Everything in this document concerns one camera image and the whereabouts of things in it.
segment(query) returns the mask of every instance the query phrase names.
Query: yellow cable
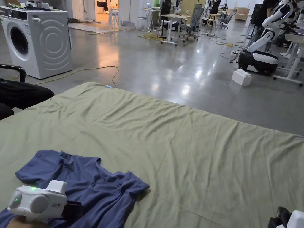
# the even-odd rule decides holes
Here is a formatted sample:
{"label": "yellow cable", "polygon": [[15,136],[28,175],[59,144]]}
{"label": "yellow cable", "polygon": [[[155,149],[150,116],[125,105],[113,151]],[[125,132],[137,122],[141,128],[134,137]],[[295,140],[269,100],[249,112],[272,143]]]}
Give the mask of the yellow cable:
{"label": "yellow cable", "polygon": [[17,77],[14,77],[14,78],[9,79],[9,81],[14,81],[14,80],[16,80],[17,78],[19,78],[19,76],[20,76],[20,74],[18,74]]}
{"label": "yellow cable", "polygon": [[149,35],[146,35],[145,33],[142,33],[140,36],[138,36],[139,38],[145,38],[146,40],[156,40],[158,43],[158,41],[164,41],[165,39],[160,38],[156,35],[152,35],[152,33],[150,33]]}
{"label": "yellow cable", "polygon": [[114,82],[114,78],[115,78],[115,76],[117,75],[117,73],[118,73],[118,71],[119,71],[119,68],[118,68],[118,67],[115,67],[115,66],[97,67],[97,68],[89,68],[89,69],[80,69],[80,70],[74,71],[74,72],[72,72],[72,73],[70,73],[70,74],[67,74],[67,75],[65,75],[65,76],[63,76],[63,77],[61,77],[61,78],[56,78],[56,79],[49,80],[49,81],[43,81],[43,82],[40,82],[40,83],[36,83],[36,84],[34,84],[34,85],[40,85],[40,84],[47,83],[47,82],[51,82],[51,81],[57,81],[57,80],[59,80],[59,79],[66,78],[67,76],[70,76],[70,75],[75,74],[75,73],[80,72],[80,71],[97,70],[97,69],[103,69],[103,68],[109,68],[109,67],[114,67],[114,68],[117,69],[116,74],[115,74],[115,75],[113,76],[113,78],[112,78],[112,82],[113,82],[113,84],[115,85],[115,87],[117,88],[117,85],[116,85],[115,82]]}

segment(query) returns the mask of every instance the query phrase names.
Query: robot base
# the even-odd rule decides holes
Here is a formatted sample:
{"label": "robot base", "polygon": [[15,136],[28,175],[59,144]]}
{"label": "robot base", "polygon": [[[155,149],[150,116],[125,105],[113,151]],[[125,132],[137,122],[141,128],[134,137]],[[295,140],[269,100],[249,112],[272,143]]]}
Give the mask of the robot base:
{"label": "robot base", "polygon": [[239,56],[239,69],[247,70],[248,66],[253,66],[260,74],[271,76],[277,69],[279,60],[270,53],[255,51],[244,51]]}

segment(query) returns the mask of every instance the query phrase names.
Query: wooden stool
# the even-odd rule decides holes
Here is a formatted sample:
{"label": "wooden stool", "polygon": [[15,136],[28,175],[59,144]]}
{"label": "wooden stool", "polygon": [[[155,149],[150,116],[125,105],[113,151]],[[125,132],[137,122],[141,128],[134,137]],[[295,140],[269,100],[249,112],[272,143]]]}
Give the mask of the wooden stool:
{"label": "wooden stool", "polygon": [[208,33],[208,30],[209,30],[209,26],[211,24],[211,22],[213,22],[213,29],[216,30],[216,14],[210,14],[209,15],[209,19],[208,19],[208,22],[207,22],[207,33]]}

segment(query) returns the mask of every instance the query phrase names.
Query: green bedsheet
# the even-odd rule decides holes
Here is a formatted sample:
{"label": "green bedsheet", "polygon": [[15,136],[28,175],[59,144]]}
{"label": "green bedsheet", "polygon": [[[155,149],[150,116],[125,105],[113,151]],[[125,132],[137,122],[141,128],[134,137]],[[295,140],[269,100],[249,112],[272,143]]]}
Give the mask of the green bedsheet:
{"label": "green bedsheet", "polygon": [[40,149],[101,157],[150,185],[126,227],[267,227],[304,210],[304,139],[85,83],[0,121],[1,208]]}

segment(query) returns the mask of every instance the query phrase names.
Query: wrinkled fabric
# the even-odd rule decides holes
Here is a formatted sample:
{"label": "wrinkled fabric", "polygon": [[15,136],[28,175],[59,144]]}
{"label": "wrinkled fabric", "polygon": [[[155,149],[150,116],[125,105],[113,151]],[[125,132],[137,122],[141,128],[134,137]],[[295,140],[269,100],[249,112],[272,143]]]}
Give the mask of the wrinkled fabric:
{"label": "wrinkled fabric", "polygon": [[150,185],[125,227],[265,228],[304,211],[302,137],[85,83],[0,121],[0,206],[41,148],[101,157]]}
{"label": "wrinkled fabric", "polygon": [[[83,206],[83,216],[72,225],[69,221],[49,219],[53,227],[123,227],[138,195],[149,185],[131,172],[109,173],[98,157],[81,157],[63,151],[40,150],[16,176],[25,184],[46,188],[51,180],[67,183],[67,200]],[[5,209],[0,213],[0,227],[14,217]]]}

